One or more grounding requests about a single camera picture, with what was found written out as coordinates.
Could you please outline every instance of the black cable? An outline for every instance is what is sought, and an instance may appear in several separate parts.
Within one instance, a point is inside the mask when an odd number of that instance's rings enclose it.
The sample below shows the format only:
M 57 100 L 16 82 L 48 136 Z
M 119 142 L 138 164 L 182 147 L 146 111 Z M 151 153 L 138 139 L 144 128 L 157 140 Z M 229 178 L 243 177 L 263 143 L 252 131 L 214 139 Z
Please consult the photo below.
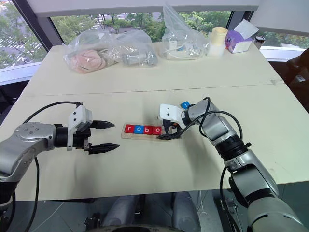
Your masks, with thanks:
M 212 110 L 212 111 L 209 111 L 207 114 L 209 115 L 209 114 L 215 114 L 215 113 L 219 113 L 219 114 L 224 114 L 224 115 L 230 116 L 236 122 L 236 124 L 238 126 L 238 130 L 239 130 L 239 137 L 242 140 L 242 128 L 241 128 L 241 125 L 240 125 L 239 121 L 237 120 L 237 118 L 235 118 L 235 116 L 233 116 L 229 112 L 222 111 L 222 110 Z
M 15 209 L 16 209 L 16 195 L 15 195 L 15 191 L 14 191 L 13 194 L 12 194 L 12 211 L 11 211 L 11 216 L 10 216 L 10 220 L 8 222 L 7 228 L 10 227 L 10 225 L 13 221 L 13 218 L 14 218 L 14 215 L 15 215 Z
M 33 210 L 32 210 L 32 215 L 31 215 L 30 221 L 28 222 L 28 225 L 25 229 L 25 232 L 28 232 L 30 230 L 30 227 L 33 223 L 35 214 L 37 212 L 37 207 L 38 207 L 39 184 L 40 184 L 40 167 L 39 167 L 38 159 L 36 157 L 34 158 L 34 161 L 35 161 L 35 166 L 37 167 L 37 183 L 36 183 L 36 189 L 35 189 L 35 201 L 34 201 L 34 206 L 33 206 Z
M 195 124 L 203 116 L 204 116 L 204 114 L 198 116 L 196 119 L 194 119 L 192 122 L 190 122 L 188 124 L 188 126 L 186 126 L 181 132 L 177 132 L 177 133 L 174 133 L 174 134 L 168 134 L 168 135 L 162 134 L 162 135 L 158 136 L 157 138 L 162 139 L 162 140 L 171 140 L 171 139 L 179 138 L 179 136 L 181 136 L 187 129 L 189 129 L 190 126 Z
M 43 110 L 51 107 L 51 106 L 54 106 L 54 105 L 59 105 L 59 104 L 75 104 L 76 107 L 82 105 L 82 103 L 80 102 L 77 102 L 77 101 L 58 101 L 58 102 L 55 102 L 55 103 L 52 103 L 52 104 L 49 104 L 47 106 L 44 106 L 43 108 L 39 109 L 38 111 L 34 112 L 30 117 L 28 117 L 24 123 L 27 123 L 29 122 L 34 116 L 36 116 L 38 113 L 42 112 Z M 32 223 L 33 223 L 33 220 L 34 220 L 34 217 L 35 217 L 35 214 L 36 214 L 36 211 L 37 211 L 37 207 L 38 207 L 38 198 L 39 198 L 39 185 L 40 185 L 40 167 L 39 167 L 39 161 L 38 159 L 35 157 L 34 158 L 35 160 L 35 165 L 36 165 L 36 168 L 37 168 L 37 181 L 36 181 L 36 190 L 35 190 L 35 200 L 34 200 L 34 206 L 33 206 L 33 210 L 32 210 L 32 214 L 31 214 L 31 218 L 30 218 L 30 221 L 26 227 L 26 230 L 25 232 L 28 232 Z
M 224 174 L 226 172 L 226 169 L 227 169 L 227 167 L 223 168 L 221 178 L 220 178 L 220 199 L 221 199 L 221 202 L 222 202 L 222 205 L 223 205 L 223 209 L 225 210 L 225 212 L 228 216 L 228 219 L 231 221 L 232 225 L 234 225 L 234 228 L 236 229 L 236 231 L 240 232 L 240 229 L 239 229 L 237 223 L 235 222 L 234 218 L 232 217 L 230 211 L 228 210 L 228 207 L 227 207 L 226 202 L 225 202 L 225 197 L 223 195 L 223 187 L 222 186 L 223 186 L 223 178 L 224 178 Z
M 58 102 L 55 102 L 55 103 L 52 103 L 52 104 L 49 104 L 47 106 L 44 106 L 43 108 L 39 109 L 38 111 L 34 112 L 32 115 L 30 115 L 30 117 L 28 117 L 24 123 L 27 123 L 29 122 L 34 116 L 36 116 L 38 113 L 42 112 L 43 110 L 46 110 L 47 108 L 51 107 L 51 106 L 54 106 L 54 105 L 59 105 L 59 104 L 75 104 L 76 107 L 80 106 L 82 103 L 80 102 L 76 102 L 76 101 L 58 101 Z
M 205 97 L 203 100 L 208 100 L 208 101 L 207 101 L 207 106 L 206 106 L 206 110 L 205 110 L 204 116 L 203 116 L 203 118 L 202 118 L 202 120 L 201 120 L 201 123 L 199 124 L 198 130 L 199 130 L 199 133 L 200 133 L 202 136 L 204 136 L 204 137 L 207 138 L 207 135 L 205 135 L 205 134 L 203 133 L 203 131 L 202 131 L 202 126 L 203 126 L 204 121 L 205 121 L 205 118 L 206 118 L 206 116 L 207 116 L 207 114 L 208 114 L 209 107 L 211 106 L 211 99 L 210 99 L 210 97 Z

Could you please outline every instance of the floor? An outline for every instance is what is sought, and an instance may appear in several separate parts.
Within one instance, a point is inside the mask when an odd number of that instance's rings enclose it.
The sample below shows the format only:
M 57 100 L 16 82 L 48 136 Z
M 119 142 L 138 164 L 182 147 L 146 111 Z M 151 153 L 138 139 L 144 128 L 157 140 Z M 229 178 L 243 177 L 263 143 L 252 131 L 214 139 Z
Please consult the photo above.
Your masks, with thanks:
M 309 182 L 279 185 L 282 198 L 296 212 L 303 224 L 309 229 Z M 221 221 L 213 194 L 215 190 L 189 192 L 197 208 L 203 232 L 223 232 Z M 235 197 L 225 190 L 226 198 Z M 82 232 L 84 221 L 93 213 L 107 214 L 117 197 L 99 198 L 93 203 L 41 201 L 31 232 Z M 145 211 L 136 223 L 171 226 L 172 209 L 170 207 L 171 193 L 149 194 L 146 196 Z M 237 215 L 243 231 L 247 228 L 247 209 L 239 203 Z M 33 202 L 17 202 L 16 213 L 9 232 L 23 231 L 30 218 Z

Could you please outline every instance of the white table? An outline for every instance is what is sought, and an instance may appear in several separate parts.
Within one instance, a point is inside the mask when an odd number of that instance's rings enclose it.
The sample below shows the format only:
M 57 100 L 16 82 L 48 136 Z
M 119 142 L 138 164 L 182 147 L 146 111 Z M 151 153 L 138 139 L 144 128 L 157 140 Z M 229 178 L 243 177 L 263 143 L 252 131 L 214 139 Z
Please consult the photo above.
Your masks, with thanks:
M 172 61 L 159 57 L 156 67 L 115 64 L 87 75 L 70 70 L 63 55 L 62 46 L 50 50 L 24 96 L 269 85 L 271 80 L 281 80 L 254 45 L 244 53 L 225 51 L 221 58 Z
M 157 124 L 161 103 L 196 103 L 206 96 L 239 119 L 244 141 L 253 144 L 277 183 L 309 180 L 309 115 L 254 46 L 246 53 L 226 51 L 222 58 L 160 58 L 154 68 L 117 64 L 87 75 L 68 69 L 62 56 L 61 46 L 48 53 L 1 125 L 0 140 L 47 104 L 80 101 L 94 119 L 115 124 L 92 130 L 90 142 L 120 147 L 95 155 L 65 148 L 41 153 L 40 200 L 218 189 L 223 160 L 197 126 L 169 142 L 120 137 L 125 123 Z M 72 111 L 72 105 L 54 106 L 33 120 L 66 125 Z M 31 165 L 16 195 L 21 201 L 33 200 L 34 194 L 35 165 Z
M 92 110 L 94 119 L 115 124 L 114 128 L 92 130 L 90 142 L 94 145 L 112 142 L 120 147 L 95 155 L 81 150 L 68 152 L 65 148 L 41 153 L 40 200 L 218 189 L 223 160 L 207 139 L 199 135 L 197 126 L 184 133 L 182 139 L 169 142 L 120 137 L 125 123 L 155 124 L 161 103 L 196 103 L 205 96 L 238 118 L 244 141 L 253 144 L 252 150 L 277 183 L 309 180 L 309 115 L 284 84 L 21 96 L 0 128 L 0 140 L 10 136 L 31 113 L 51 102 L 82 101 Z M 41 112 L 34 121 L 66 125 L 73 109 L 72 105 L 54 106 Z M 30 166 L 21 180 L 16 195 L 19 201 L 34 199 L 35 165 Z

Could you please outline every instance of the metal bracket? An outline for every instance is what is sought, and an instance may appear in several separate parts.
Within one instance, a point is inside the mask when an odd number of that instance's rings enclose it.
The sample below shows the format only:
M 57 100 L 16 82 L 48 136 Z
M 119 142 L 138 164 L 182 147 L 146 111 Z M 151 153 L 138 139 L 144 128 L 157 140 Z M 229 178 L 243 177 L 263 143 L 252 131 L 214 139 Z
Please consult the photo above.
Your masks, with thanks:
M 68 123 L 68 151 L 73 148 L 73 135 L 76 131 L 84 131 L 92 123 L 92 112 L 83 105 L 78 106 L 69 116 Z
M 241 224 L 240 224 L 240 220 L 238 218 L 238 214 L 237 214 L 237 209 L 238 209 L 238 205 L 235 204 L 234 199 L 225 199 L 228 211 L 230 212 L 231 216 L 233 217 L 233 219 L 235 220 L 235 222 L 238 225 L 238 228 L 240 229 L 240 231 L 242 232 L 242 228 L 241 228 Z

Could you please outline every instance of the window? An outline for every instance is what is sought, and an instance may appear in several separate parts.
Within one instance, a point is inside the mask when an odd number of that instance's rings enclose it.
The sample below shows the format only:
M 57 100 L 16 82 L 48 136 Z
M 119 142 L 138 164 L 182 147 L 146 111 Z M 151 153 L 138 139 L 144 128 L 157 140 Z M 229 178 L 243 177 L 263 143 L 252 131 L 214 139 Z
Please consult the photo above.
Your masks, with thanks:
M 288 47 L 288 48 L 308 48 L 309 37 L 300 35 L 290 35 L 268 31 L 259 31 L 258 35 L 265 37 L 263 46 Z
M 11 1 L 0 1 L 0 69 L 40 62 L 47 52 Z
M 230 11 L 180 12 L 189 26 L 205 35 L 213 27 L 225 27 L 230 14 Z M 52 21 L 66 44 L 88 29 L 108 29 L 111 33 L 142 29 L 153 42 L 161 41 L 165 31 L 160 12 L 59 16 L 52 17 Z

